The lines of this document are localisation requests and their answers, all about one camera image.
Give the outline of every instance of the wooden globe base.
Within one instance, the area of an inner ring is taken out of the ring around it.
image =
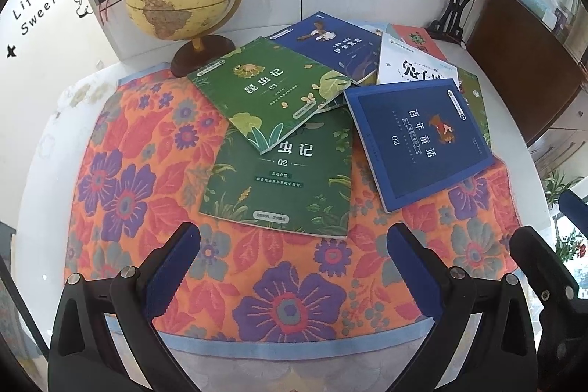
[[[186,77],[211,60],[233,50],[233,41],[226,37],[217,35],[197,37],[176,52],[171,65],[172,74],[177,78]]]

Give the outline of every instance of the orange floral tablecloth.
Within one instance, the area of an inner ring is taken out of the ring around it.
[[[75,187],[65,276],[112,277],[139,265],[183,221],[201,251],[161,332],[227,341],[302,342],[358,337],[420,316],[386,251],[402,221],[447,265],[500,278],[513,271],[519,227],[506,167],[385,214],[361,143],[354,140],[349,235],[280,233],[199,214],[227,121],[169,70],[132,80],[107,101]]]

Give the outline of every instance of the metal screw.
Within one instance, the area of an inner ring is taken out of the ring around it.
[[[80,278],[81,276],[78,273],[74,273],[68,278],[68,284],[74,285],[79,282]]]
[[[505,277],[505,280],[507,283],[509,283],[512,286],[516,285],[519,282],[519,278],[517,278],[513,274],[507,274]]]
[[[451,274],[451,277],[454,279],[463,279],[466,276],[466,272],[457,266],[452,267],[449,270],[449,274]]]
[[[121,276],[125,279],[130,278],[135,275],[136,271],[137,268],[135,266],[125,266],[123,269],[121,269]]]

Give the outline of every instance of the brown cabinet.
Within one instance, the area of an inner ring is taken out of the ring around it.
[[[583,71],[517,0],[487,0],[467,50],[495,86],[527,145],[580,92]]]

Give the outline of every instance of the red book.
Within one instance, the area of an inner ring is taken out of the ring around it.
[[[429,33],[423,27],[398,26],[388,24],[386,32],[391,36],[404,41],[408,45],[447,62],[447,58],[440,51],[437,44],[431,39]]]

